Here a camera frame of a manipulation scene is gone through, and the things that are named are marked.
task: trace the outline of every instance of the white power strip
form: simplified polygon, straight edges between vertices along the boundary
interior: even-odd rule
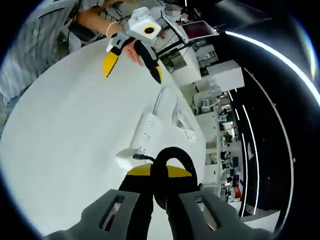
[[[161,120],[150,112],[142,114],[136,128],[131,148],[139,149],[142,154],[156,158],[159,153],[159,142],[163,132]]]

